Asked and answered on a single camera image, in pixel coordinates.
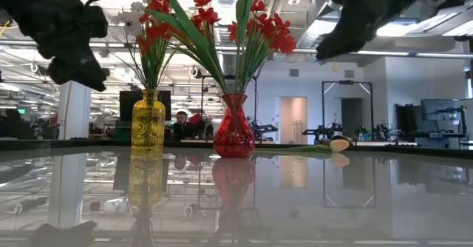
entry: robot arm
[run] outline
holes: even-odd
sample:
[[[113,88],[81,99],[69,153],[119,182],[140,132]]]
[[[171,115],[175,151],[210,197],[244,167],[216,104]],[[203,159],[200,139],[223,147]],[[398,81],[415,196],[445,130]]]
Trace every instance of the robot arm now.
[[[416,0],[331,0],[342,4],[340,20],[335,29],[317,47],[317,59],[359,51],[376,37],[378,28],[397,18]],[[331,10],[322,10],[321,17]]]
[[[2,7],[21,33],[38,44],[39,53],[52,59],[48,73],[55,83],[72,80],[105,90],[105,73],[89,47],[91,38],[106,36],[108,23],[100,7],[80,0],[0,0]]]

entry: wall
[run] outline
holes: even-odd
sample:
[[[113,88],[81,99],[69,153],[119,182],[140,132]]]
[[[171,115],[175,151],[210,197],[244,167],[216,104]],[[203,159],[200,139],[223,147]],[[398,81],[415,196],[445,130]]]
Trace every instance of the wall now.
[[[457,44],[450,52],[462,53],[461,46]],[[463,60],[438,58],[380,58],[366,66],[364,80],[373,82],[375,125],[386,121],[395,128],[396,104],[420,105],[421,99],[465,98],[463,70]],[[442,121],[439,127],[456,130],[452,123]]]
[[[395,104],[420,105],[421,99],[463,99],[466,95],[463,61],[459,59],[386,58],[386,73],[388,116],[393,125]]]
[[[386,78],[386,59],[380,58],[377,61],[366,66],[363,70],[363,76],[365,81],[372,82],[372,100],[373,100],[373,121],[376,124],[380,124],[388,120],[388,109],[387,109],[387,78]],[[370,102],[364,101],[365,112],[370,110]],[[364,125],[366,128],[370,128],[370,116],[364,116]]]
[[[363,69],[355,63],[337,63],[337,72],[333,72],[333,63],[319,65],[318,63],[288,64],[285,62],[267,61],[258,78],[257,88],[257,120],[262,124],[276,125],[279,107],[276,107],[276,98],[300,97],[307,98],[307,128],[315,129],[322,123],[321,116],[321,82],[339,81],[344,79],[345,70],[354,70],[356,81],[363,80]],[[289,69],[299,69],[299,77],[289,77]],[[254,89],[250,85],[246,90],[248,96],[245,102],[245,114],[254,115]],[[333,122],[334,118],[341,121],[340,97],[366,96],[360,87],[340,87],[336,84],[326,98],[326,120]],[[268,133],[268,137],[276,138],[275,133]],[[313,143],[313,136],[308,137],[308,143]]]

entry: computer monitor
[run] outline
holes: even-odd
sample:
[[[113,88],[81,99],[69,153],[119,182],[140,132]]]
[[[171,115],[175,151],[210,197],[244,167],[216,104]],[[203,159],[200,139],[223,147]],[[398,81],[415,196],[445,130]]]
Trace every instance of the computer monitor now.
[[[120,121],[132,121],[133,106],[143,99],[141,91],[120,91]],[[158,101],[166,107],[166,121],[171,120],[171,91],[160,91]]]
[[[456,99],[422,99],[422,118],[425,121],[458,121],[460,113],[455,109],[460,107]]]
[[[422,115],[421,106],[413,106],[415,116],[416,132],[437,132],[439,130],[437,121],[425,120]]]

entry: yellow vase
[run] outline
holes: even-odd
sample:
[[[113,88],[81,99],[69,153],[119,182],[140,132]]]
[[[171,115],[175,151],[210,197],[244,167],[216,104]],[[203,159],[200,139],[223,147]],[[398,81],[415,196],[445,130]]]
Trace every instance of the yellow vase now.
[[[143,90],[143,100],[133,106],[132,150],[162,149],[166,107],[157,100],[157,90]]]
[[[137,213],[149,213],[163,193],[163,152],[132,151],[128,199]]]

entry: glass vase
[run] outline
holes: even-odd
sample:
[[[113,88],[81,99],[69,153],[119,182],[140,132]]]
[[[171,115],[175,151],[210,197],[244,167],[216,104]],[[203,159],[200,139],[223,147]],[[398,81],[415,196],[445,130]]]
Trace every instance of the glass vase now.
[[[227,105],[214,138],[214,150],[222,158],[247,158],[254,151],[254,135],[243,112],[244,94],[222,96]]]
[[[143,100],[133,106],[132,150],[162,149],[166,107],[157,100],[157,90],[143,90]]]

